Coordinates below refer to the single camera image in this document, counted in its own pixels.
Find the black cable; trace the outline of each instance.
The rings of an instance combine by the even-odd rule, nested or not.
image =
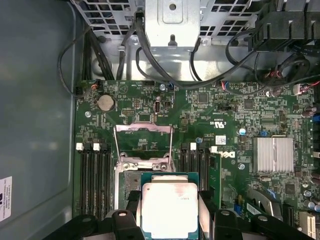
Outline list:
[[[75,93],[73,93],[69,87],[66,84],[65,78],[64,78],[64,74],[62,72],[62,58],[65,55],[65,53],[76,43],[78,42],[81,38],[84,37],[84,35],[89,32],[91,30],[91,28],[88,26],[83,33],[81,33],[78,37],[76,37],[71,43],[69,43],[65,49],[63,49],[59,55],[58,55],[58,61],[57,61],[57,71],[58,71],[58,77],[64,87],[64,89],[74,98],[80,99],[83,98],[85,96],[87,96],[90,92],[91,92],[91,88],[88,89],[85,93],[81,94],[81,95],[77,95]]]
[[[90,42],[91,42],[91,46],[92,49],[95,53],[96,59],[99,63],[99,66],[101,68],[103,77],[105,80],[115,80],[110,64],[108,62],[108,59],[104,53],[104,51],[102,50],[100,43],[97,39],[97,36],[95,35],[94,31],[89,31],[88,32],[89,37],[90,37]]]
[[[200,44],[201,44],[201,38],[199,37],[195,43],[195,46],[194,46],[193,51],[191,52],[191,55],[190,55],[190,66],[191,66],[191,71],[192,71],[195,79],[197,79],[199,82],[202,82],[203,80],[199,77],[199,75],[196,71],[196,68],[195,68],[195,54],[198,51]]]
[[[186,90],[193,90],[193,89],[198,89],[198,88],[203,88],[206,87],[210,84],[213,84],[217,81],[221,81],[222,79],[230,76],[234,71],[236,71],[238,68],[240,68],[249,58],[251,58],[253,56],[253,54],[255,53],[254,51],[249,53],[245,58],[243,58],[236,66],[232,67],[231,69],[229,69],[228,71],[220,74],[219,76],[216,76],[212,79],[209,79],[207,81],[203,81],[203,82],[196,82],[193,84],[184,84],[183,82],[179,83],[177,82],[175,79],[173,79],[160,65],[159,63],[155,60],[155,58],[153,57],[150,49],[149,49],[149,45],[148,45],[148,41],[147,41],[147,37],[145,35],[144,29],[143,29],[143,24],[142,24],[142,19],[141,18],[137,18],[136,20],[136,33],[137,36],[139,38],[139,42],[141,45],[141,48],[145,54],[145,56],[147,57],[148,61],[150,62],[150,64],[152,65],[152,67],[154,67],[154,69],[161,75],[164,77],[165,81],[171,82],[172,84],[176,85],[178,88],[181,89],[186,89]]]
[[[134,34],[135,30],[136,30],[135,24],[132,24],[131,28],[124,36],[122,43],[121,43],[121,46],[123,46],[124,48],[126,47],[128,39],[131,37],[132,34]],[[126,52],[125,52],[125,50],[120,51],[120,53],[119,53],[119,67],[116,71],[116,76],[115,76],[116,80],[121,80],[122,75],[124,73],[125,62],[126,62]]]
[[[251,29],[251,30],[245,30],[245,31],[241,31],[239,33],[237,33],[235,36],[233,36],[230,41],[227,43],[227,45],[225,46],[225,56],[226,56],[226,59],[232,64],[232,65],[237,65],[239,62],[237,60],[235,60],[232,56],[231,56],[231,53],[230,53],[230,44],[237,40],[238,38],[240,38],[241,36],[245,36],[245,35],[249,35],[249,34],[253,34],[255,32],[254,29]],[[242,65],[241,68],[243,69],[246,69],[248,70],[249,72],[251,72],[254,76],[255,76],[255,73],[254,73],[254,69],[250,66],[247,66],[247,65]]]

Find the motherboard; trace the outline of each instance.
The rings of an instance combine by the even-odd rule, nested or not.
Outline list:
[[[74,216],[103,219],[114,208],[125,209],[131,191],[141,190],[141,173],[150,171],[199,173],[199,190],[211,191],[216,206],[243,218],[268,212],[250,203],[256,194],[278,202],[273,211],[292,227],[301,227],[303,214],[312,216],[310,198],[319,192],[311,181],[312,89],[239,96],[219,85],[182,90],[154,81],[82,84],[94,91],[76,102]],[[238,93],[256,87],[229,84]],[[122,157],[132,164],[120,166]]]

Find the green circuit board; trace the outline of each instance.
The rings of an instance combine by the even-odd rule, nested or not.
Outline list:
[[[231,83],[229,87],[233,91],[245,89],[244,92],[256,89],[256,85],[251,83]],[[111,111],[103,112],[97,105],[97,100],[103,94],[110,95],[114,100]],[[159,102],[157,112],[155,102]],[[114,126],[151,122],[158,126],[173,127],[172,156],[178,172],[183,170],[183,143],[201,142],[206,148],[211,150],[213,147],[221,154],[219,171],[212,170],[208,179],[211,187],[217,186],[217,181],[220,184],[220,200],[216,203],[221,207],[233,209],[238,196],[245,196],[248,188],[254,188],[271,191],[277,200],[294,206],[295,212],[298,212],[306,208],[303,205],[303,193],[306,190],[315,192],[317,188],[310,182],[311,170],[314,169],[313,125],[311,118],[301,116],[304,108],[312,102],[311,90],[299,96],[294,95],[290,88],[283,89],[277,97],[268,97],[265,92],[255,96],[237,96],[213,85],[197,90],[181,90],[169,85],[165,90],[160,90],[159,84],[151,81],[104,81],[99,90],[77,100],[75,142],[102,143],[108,147],[109,166],[106,166],[105,176],[102,177],[103,181],[108,180],[110,184],[108,191],[102,190],[102,195],[109,195],[108,199],[104,198],[107,201],[103,206],[108,206],[105,211],[113,208],[113,174],[118,157]],[[245,136],[239,135],[240,129],[246,130]],[[272,136],[293,138],[294,172],[263,174],[264,176],[253,172],[253,138]],[[121,132],[117,137],[121,152],[142,159],[162,157],[169,149],[168,134],[142,130],[134,133]],[[91,167],[97,173],[99,164],[102,163],[95,164]],[[75,151],[74,215],[82,212],[81,189],[82,185],[88,185],[81,180],[81,166],[81,154]],[[121,175],[119,207],[126,207],[130,190],[139,189],[140,174],[126,171]],[[99,189],[97,184],[92,184],[93,189]],[[101,193],[98,195],[97,192],[90,194],[93,198],[101,198]],[[82,199],[82,205],[85,203],[88,204],[88,193],[87,197]]]

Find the ram slot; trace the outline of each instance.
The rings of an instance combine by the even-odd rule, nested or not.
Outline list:
[[[90,155],[89,157],[89,163],[88,163],[89,169],[88,169],[88,192],[89,192],[89,214],[95,215],[95,155],[94,153]]]
[[[96,152],[96,217],[103,220],[102,216],[102,191],[103,191],[103,159],[102,153]]]
[[[103,151],[102,159],[103,159],[103,170],[104,170],[104,178],[103,178],[104,212],[103,212],[103,217],[105,217],[110,210],[111,154],[110,154],[109,150]]]
[[[187,172],[187,150],[180,150],[180,172]]]
[[[210,176],[210,152],[208,149],[200,149],[199,163],[200,163],[200,187],[202,191],[209,190],[209,176]]]
[[[85,154],[85,183],[84,183],[84,196],[85,196],[85,208],[84,214],[90,214],[90,158],[91,151],[86,151]]]
[[[86,214],[87,152],[80,153],[80,212]]]
[[[197,160],[197,154],[195,150],[189,150],[188,152],[188,169],[189,173],[196,172],[197,169],[195,167]]]

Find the silver heatsink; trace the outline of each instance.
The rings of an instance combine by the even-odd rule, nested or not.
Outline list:
[[[253,171],[267,173],[293,172],[293,139],[288,137],[254,138]]]

